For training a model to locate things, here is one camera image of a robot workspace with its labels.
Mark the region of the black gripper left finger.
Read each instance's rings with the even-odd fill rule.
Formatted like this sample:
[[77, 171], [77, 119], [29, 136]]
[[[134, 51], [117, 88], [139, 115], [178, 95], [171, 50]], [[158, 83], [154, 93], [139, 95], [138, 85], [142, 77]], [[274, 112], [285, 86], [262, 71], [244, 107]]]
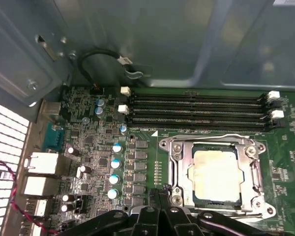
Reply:
[[160, 190], [148, 193], [148, 205], [133, 209], [130, 214], [111, 210], [78, 225], [76, 236], [156, 236], [160, 215]]

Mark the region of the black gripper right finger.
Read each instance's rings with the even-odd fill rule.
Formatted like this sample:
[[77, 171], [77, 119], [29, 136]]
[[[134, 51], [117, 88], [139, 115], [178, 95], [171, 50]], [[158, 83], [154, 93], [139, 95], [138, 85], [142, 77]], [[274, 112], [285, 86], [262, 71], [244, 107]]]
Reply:
[[264, 231], [215, 211], [201, 211], [197, 216], [174, 206], [169, 191], [159, 190], [160, 227], [173, 236], [291, 236], [292, 233]]

